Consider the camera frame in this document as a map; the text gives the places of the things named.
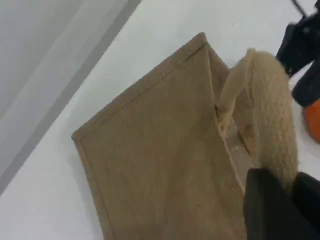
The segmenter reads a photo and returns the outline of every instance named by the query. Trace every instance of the rope handle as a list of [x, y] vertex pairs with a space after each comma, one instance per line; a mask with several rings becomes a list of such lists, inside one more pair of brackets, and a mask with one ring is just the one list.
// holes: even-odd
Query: rope handle
[[237, 97], [247, 92], [253, 105], [251, 127], [257, 148], [253, 164], [271, 171], [290, 192], [298, 173], [298, 151], [288, 83], [289, 77], [273, 55], [249, 49], [230, 70], [216, 108], [225, 136]]

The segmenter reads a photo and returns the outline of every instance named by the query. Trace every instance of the jute bag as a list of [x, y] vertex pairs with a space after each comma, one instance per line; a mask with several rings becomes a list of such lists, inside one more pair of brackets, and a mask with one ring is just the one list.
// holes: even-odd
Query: jute bag
[[247, 238], [254, 101], [228, 76], [199, 34], [74, 133], [106, 240]]

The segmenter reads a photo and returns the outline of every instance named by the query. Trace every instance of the orange object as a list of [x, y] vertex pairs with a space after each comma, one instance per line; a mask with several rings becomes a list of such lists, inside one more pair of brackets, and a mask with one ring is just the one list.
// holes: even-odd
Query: orange object
[[320, 99], [305, 108], [304, 119], [310, 135], [320, 144]]

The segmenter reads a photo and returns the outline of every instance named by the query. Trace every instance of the gray wall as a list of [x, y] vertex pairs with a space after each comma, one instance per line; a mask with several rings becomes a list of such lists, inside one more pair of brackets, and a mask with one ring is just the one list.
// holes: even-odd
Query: gray wall
[[0, 3], [0, 194], [140, 1]]
[[0, 119], [84, 0], [0, 2]]

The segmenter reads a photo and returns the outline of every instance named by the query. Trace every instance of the white table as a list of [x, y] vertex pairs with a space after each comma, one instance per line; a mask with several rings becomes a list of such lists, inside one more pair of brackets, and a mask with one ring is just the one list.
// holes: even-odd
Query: white table
[[[310, 12], [315, 0], [304, 2]], [[276, 54], [299, 19], [289, 0], [142, 1], [0, 197], [0, 239], [103, 239], [72, 133], [197, 33], [231, 67], [249, 47]], [[320, 179], [320, 147], [307, 152], [300, 112], [295, 105], [300, 169]]]

